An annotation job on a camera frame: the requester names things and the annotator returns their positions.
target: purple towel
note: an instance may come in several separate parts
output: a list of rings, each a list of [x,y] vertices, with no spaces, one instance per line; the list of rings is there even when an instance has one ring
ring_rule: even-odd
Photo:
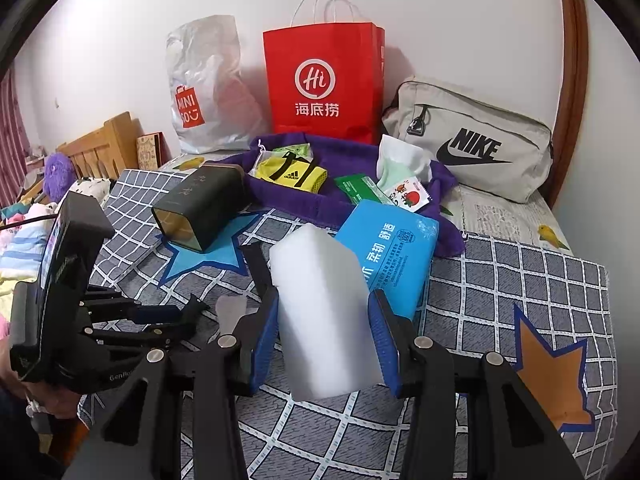
[[[249,175],[246,176],[246,183],[254,202],[285,211],[314,224],[339,229],[355,208],[347,195],[335,185],[335,177],[364,173],[374,182],[377,180],[377,146],[302,133],[270,135],[261,138],[260,141],[268,151],[291,144],[311,144],[314,157],[318,159],[320,167],[325,168],[328,173],[319,194],[272,184]],[[258,139],[254,139],[248,152],[230,156],[222,162],[239,164],[248,173],[259,153]],[[433,177],[426,189],[432,202],[420,209],[418,214],[440,223],[436,256],[457,256],[463,253],[465,244],[455,225],[440,214],[440,200],[458,184],[458,181],[436,160],[431,161],[431,174]]]

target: white sponge piece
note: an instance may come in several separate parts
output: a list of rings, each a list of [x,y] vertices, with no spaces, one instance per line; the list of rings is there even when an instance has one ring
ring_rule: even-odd
[[[305,224],[270,249],[292,398],[324,399],[381,383],[358,258]]]

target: gray plaid fabric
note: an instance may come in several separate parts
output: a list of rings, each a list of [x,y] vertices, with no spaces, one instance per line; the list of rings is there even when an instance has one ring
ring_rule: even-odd
[[[113,189],[106,213],[117,230],[104,245],[92,283],[118,286],[143,304],[184,304],[191,293],[210,307],[222,295],[242,294],[249,307],[259,298],[251,277],[201,267],[158,286],[170,253],[158,245],[149,205],[185,177],[182,173],[125,171]],[[271,210],[239,237],[240,243],[269,247],[304,221]],[[587,478],[604,478],[615,434],[616,358],[603,267],[516,242],[466,234],[458,258],[434,258],[423,306],[415,325],[454,352],[481,356],[495,350],[515,361],[513,305],[516,303],[554,349],[586,338],[584,379],[595,431],[564,433],[564,441]],[[131,331],[126,320],[96,325]],[[214,340],[218,323],[204,311],[197,334],[183,341],[196,351]],[[384,386],[317,402],[293,402],[281,347],[266,383],[251,399],[237,403],[242,446],[250,478],[398,478],[409,431],[412,403],[393,398]],[[113,392],[88,396],[79,408],[91,424]],[[456,396],[455,478],[466,478],[466,400]],[[182,478],[193,477],[192,397],[185,394],[182,424]]]

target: silver bolt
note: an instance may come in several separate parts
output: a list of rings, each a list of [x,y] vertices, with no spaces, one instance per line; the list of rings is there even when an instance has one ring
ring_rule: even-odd
[[[486,361],[493,366],[500,366],[504,362],[504,358],[498,352],[489,352],[486,355]]]
[[[164,352],[159,348],[154,348],[146,355],[146,360],[150,363],[157,363],[158,361],[161,361],[163,357]]]
[[[220,348],[231,348],[235,344],[236,338],[232,335],[221,335],[220,338],[218,338],[218,346]]]
[[[433,346],[433,339],[425,335],[421,335],[414,339],[414,344],[418,348],[429,349]]]

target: blue box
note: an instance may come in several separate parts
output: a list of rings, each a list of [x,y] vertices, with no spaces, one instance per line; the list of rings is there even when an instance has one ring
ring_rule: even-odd
[[[395,314],[413,319],[438,241],[438,222],[363,200],[335,239],[356,254],[369,290],[381,288]]]

